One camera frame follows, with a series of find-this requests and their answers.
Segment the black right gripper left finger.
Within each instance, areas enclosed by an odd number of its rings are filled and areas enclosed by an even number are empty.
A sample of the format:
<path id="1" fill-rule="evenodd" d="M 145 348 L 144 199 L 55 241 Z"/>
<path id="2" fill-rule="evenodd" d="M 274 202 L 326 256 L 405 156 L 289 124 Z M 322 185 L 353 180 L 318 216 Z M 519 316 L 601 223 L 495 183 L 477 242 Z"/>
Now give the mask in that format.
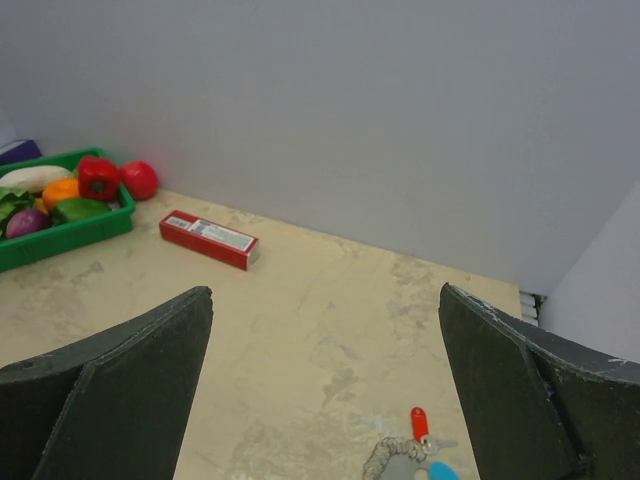
<path id="1" fill-rule="evenodd" d="M 2 367 L 2 478 L 173 478 L 212 324 L 198 286 Z"/>

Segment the silver key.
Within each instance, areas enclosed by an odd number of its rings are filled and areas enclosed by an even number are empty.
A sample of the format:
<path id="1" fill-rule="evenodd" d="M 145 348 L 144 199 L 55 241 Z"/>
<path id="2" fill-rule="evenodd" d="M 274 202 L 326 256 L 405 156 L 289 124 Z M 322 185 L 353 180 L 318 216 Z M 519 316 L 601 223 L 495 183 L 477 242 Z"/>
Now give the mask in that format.
<path id="1" fill-rule="evenodd" d="M 427 456 L 435 456 L 443 449 L 458 446 L 458 442 L 456 440 L 442 440 L 434 437 L 433 435 L 424 435 L 420 439 L 420 443 Z"/>

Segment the red key tag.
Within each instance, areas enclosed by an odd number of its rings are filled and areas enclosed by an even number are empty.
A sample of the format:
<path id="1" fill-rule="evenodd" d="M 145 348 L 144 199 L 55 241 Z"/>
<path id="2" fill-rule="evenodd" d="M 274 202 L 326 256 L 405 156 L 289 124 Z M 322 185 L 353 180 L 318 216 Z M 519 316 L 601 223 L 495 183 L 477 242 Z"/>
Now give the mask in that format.
<path id="1" fill-rule="evenodd" d="M 429 424 L 425 410 L 421 407 L 412 408 L 410 423 L 414 440 L 423 444 L 429 436 Z"/>

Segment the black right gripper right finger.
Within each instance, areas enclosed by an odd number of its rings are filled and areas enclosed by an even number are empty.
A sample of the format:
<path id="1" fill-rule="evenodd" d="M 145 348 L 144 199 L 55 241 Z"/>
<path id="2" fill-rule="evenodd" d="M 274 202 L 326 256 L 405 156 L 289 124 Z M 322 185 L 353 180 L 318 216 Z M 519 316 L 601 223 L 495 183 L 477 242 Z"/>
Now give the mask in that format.
<path id="1" fill-rule="evenodd" d="M 439 322 L 481 478 L 638 478 L 637 363 L 450 284 Z"/>

